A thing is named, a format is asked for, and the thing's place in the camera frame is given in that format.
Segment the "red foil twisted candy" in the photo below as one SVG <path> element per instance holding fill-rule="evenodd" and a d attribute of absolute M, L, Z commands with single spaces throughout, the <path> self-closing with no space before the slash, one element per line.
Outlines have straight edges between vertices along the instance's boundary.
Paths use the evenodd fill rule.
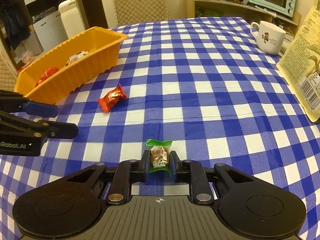
<path fill-rule="evenodd" d="M 121 84 L 118 84 L 117 87 L 109 91 L 103 98 L 97 100 L 101 110 L 104 113 L 108 113 L 111 109 L 119 102 L 121 99 L 126 99 L 126 93 L 123 90 Z"/>

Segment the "clear sesame snack packet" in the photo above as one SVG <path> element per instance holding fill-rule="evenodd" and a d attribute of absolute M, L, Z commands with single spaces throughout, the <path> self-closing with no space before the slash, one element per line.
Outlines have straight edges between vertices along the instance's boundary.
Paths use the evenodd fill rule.
<path fill-rule="evenodd" d="M 81 51 L 81 52 L 79 52 L 77 54 L 74 54 L 74 55 L 70 56 L 68 61 L 67 61 L 67 63 L 66 63 L 66 66 L 68 66 L 69 64 L 71 64 L 71 63 L 77 61 L 78 59 L 86 56 L 87 54 L 88 54 L 88 51 L 84 51 L 83 50 L 83 51 Z"/>

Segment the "orange plastic tray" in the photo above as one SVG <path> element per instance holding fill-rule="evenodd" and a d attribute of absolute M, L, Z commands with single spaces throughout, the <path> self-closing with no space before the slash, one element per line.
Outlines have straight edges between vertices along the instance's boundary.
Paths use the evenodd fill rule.
<path fill-rule="evenodd" d="M 15 92 L 56 104 L 69 93 L 117 65 L 120 43 L 128 35 L 92 27 L 66 40 L 22 70 Z"/>

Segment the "beige quilted chair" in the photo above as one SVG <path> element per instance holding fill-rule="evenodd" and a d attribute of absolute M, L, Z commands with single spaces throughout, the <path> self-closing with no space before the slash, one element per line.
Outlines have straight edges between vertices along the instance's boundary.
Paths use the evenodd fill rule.
<path fill-rule="evenodd" d="M 17 75 L 1 53 L 0 55 L 0 89 L 13 92 L 17 81 Z"/>
<path fill-rule="evenodd" d="M 118 26 L 166 21 L 168 0 L 113 0 Z"/>

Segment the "wooden side shelf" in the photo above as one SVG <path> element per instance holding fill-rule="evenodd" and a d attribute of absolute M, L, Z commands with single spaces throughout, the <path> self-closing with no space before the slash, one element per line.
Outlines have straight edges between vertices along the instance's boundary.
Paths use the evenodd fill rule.
<path fill-rule="evenodd" d="M 186 0 L 187 18 L 196 17 L 241 17 L 248 23 L 266 21 L 283 27 L 294 36 L 300 26 L 302 16 L 295 11 L 292 18 L 270 11 L 224 0 Z"/>

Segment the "beige quilted chair back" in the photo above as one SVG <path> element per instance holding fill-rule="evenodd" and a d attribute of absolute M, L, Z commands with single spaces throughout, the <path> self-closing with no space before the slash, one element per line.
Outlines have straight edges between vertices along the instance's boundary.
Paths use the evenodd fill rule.
<path fill-rule="evenodd" d="M 166 21 L 168 0 L 113 0 L 118 26 Z"/>

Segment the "blue white checkered tablecloth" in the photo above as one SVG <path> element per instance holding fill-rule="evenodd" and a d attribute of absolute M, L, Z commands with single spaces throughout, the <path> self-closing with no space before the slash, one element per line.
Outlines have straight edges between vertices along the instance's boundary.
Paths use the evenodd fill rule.
<path fill-rule="evenodd" d="M 303 239 L 319 239 L 319 124 L 239 17 L 191 18 L 117 28 L 128 38 L 111 70 L 58 104 L 73 140 L 49 140 L 39 157 L 1 157 L 1 239 L 23 193 L 97 162 L 138 159 L 148 139 L 172 140 L 181 159 L 225 163 L 297 195 Z M 127 98 L 104 113 L 97 100 L 121 84 Z"/>

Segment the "green brown candy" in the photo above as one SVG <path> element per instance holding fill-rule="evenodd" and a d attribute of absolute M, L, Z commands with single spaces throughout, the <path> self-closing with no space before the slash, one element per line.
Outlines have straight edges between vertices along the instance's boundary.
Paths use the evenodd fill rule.
<path fill-rule="evenodd" d="M 165 171 L 171 174 L 170 170 L 170 148 L 172 140 L 158 141 L 148 139 L 145 143 L 150 155 L 149 173 Z"/>

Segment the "white ceramic mug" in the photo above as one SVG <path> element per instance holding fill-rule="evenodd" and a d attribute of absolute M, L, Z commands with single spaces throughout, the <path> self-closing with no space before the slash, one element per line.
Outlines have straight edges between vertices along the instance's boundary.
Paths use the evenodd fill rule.
<path fill-rule="evenodd" d="M 281 51 L 286 32 L 280 27 L 266 21 L 252 22 L 250 32 L 258 48 L 268 55 L 278 55 Z"/>

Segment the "large red snack packet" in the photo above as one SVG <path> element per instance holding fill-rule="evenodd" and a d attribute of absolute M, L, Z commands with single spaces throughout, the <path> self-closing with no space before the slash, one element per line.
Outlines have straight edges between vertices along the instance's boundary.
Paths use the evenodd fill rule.
<path fill-rule="evenodd" d="M 59 68 L 49 67 L 40 77 L 39 81 L 37 81 L 35 87 L 46 81 L 49 77 L 53 76 L 55 73 L 59 71 Z"/>

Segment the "beige quilted chair left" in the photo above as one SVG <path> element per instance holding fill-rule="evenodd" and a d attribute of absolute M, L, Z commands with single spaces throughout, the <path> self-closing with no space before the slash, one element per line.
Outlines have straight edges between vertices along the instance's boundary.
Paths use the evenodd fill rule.
<path fill-rule="evenodd" d="M 0 55 L 0 89 L 13 92 L 17 81 L 17 75 L 1 53 Z"/>

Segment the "sunflower seed bag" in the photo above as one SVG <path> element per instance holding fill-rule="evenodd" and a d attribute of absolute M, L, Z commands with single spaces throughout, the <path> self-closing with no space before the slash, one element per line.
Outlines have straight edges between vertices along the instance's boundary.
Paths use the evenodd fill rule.
<path fill-rule="evenodd" d="M 277 68 L 310 121 L 319 121 L 319 0 L 314 0 Z"/>

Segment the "white cabinet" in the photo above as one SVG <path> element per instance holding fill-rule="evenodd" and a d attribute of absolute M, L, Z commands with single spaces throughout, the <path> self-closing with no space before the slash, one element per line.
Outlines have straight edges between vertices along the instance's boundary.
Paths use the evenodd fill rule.
<path fill-rule="evenodd" d="M 68 39 L 59 11 L 37 21 L 33 24 L 33 28 L 44 53 Z"/>

